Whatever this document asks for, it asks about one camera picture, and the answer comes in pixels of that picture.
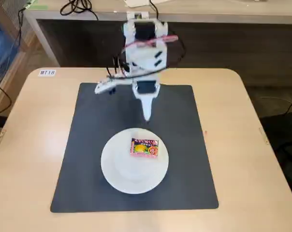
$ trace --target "wooden desk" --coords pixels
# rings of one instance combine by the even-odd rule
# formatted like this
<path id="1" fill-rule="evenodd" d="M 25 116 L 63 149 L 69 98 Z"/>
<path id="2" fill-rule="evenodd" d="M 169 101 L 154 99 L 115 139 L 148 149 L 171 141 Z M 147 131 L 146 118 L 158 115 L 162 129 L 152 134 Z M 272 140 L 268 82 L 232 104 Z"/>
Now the wooden desk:
<path id="1" fill-rule="evenodd" d="M 51 213 L 79 85 L 106 71 L 39 71 L 29 75 L 0 139 L 0 232 L 292 232 L 292 193 L 240 77 L 226 69 L 161 75 L 165 84 L 193 87 L 218 209 Z"/>
<path id="2" fill-rule="evenodd" d="M 159 18 L 164 22 L 292 24 L 292 0 L 248 1 L 171 0 L 160 3 L 157 7 L 160 13 Z M 150 13 L 151 17 L 156 15 L 149 6 L 130 8 L 123 0 L 91 0 L 91 2 L 93 11 L 96 12 L 100 21 L 126 21 L 127 12 L 132 11 L 146 11 Z M 66 3 L 68 3 L 68 0 L 37 0 L 25 11 L 28 22 L 38 36 L 48 56 L 57 66 L 62 65 L 57 59 L 56 52 L 54 51 L 55 48 L 52 48 L 52 45 L 50 45 L 54 39 L 46 38 L 44 26 L 40 25 L 38 21 L 96 20 L 90 12 L 67 16 L 61 15 L 59 11 Z"/>

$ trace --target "plate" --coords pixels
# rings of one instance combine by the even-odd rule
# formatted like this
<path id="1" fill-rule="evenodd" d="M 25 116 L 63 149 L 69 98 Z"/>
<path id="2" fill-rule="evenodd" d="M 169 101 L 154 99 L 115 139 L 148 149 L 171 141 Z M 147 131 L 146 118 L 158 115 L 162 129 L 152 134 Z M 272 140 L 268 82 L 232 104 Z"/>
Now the plate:
<path id="1" fill-rule="evenodd" d="M 158 157 L 132 156 L 132 138 L 158 140 Z M 155 188 L 164 179 L 168 166 L 169 156 L 164 142 L 154 133 L 141 128 L 115 134 L 106 143 L 101 156 L 101 168 L 107 182 L 128 194 L 141 194 Z"/>

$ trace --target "snack package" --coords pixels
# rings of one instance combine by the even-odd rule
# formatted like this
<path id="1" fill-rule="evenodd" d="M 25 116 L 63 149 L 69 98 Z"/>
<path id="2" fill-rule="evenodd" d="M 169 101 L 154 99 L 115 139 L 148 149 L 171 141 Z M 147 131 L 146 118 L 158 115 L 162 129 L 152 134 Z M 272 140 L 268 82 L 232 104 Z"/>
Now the snack package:
<path id="1" fill-rule="evenodd" d="M 131 155 L 135 157 L 157 158 L 158 146 L 158 140 L 133 138 L 131 141 Z"/>

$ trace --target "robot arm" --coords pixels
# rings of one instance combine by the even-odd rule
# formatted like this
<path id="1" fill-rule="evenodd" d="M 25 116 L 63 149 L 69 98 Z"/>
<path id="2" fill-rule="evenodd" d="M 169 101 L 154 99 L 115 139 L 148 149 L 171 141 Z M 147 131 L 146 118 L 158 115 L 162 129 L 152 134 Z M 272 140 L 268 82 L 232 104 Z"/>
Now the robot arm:
<path id="1" fill-rule="evenodd" d="M 178 37 L 168 36 L 167 23 L 157 19 L 131 19 L 124 24 L 123 31 L 126 45 L 122 52 L 126 53 L 129 71 L 99 82 L 95 93 L 109 91 L 117 85 L 132 85 L 135 97 L 141 100 L 144 118 L 149 121 L 152 101 L 160 90 L 158 72 L 166 68 L 166 42 Z"/>

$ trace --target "desk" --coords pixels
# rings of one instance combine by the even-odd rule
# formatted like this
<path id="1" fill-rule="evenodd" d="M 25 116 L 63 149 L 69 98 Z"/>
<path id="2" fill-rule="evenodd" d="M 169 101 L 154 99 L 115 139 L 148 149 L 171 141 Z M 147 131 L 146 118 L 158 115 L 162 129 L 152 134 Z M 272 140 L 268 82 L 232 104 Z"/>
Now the desk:
<path id="1" fill-rule="evenodd" d="M 182 38 L 187 55 L 172 68 L 229 68 L 245 85 L 292 86 L 292 0 L 171 0 L 158 4 L 160 20 Z M 123 0 L 93 0 L 93 14 L 62 16 L 67 0 L 37 0 L 25 16 L 46 53 L 61 67 L 112 66 L 123 48 L 129 8 Z M 171 43 L 168 59 L 179 57 Z"/>
<path id="2" fill-rule="evenodd" d="M 26 80 L 0 139 L 0 232 L 292 232 L 292 193 L 240 77 L 226 69 L 161 75 L 164 84 L 193 87 L 218 209 L 51 213 L 79 85 L 106 71 L 39 72 Z"/>

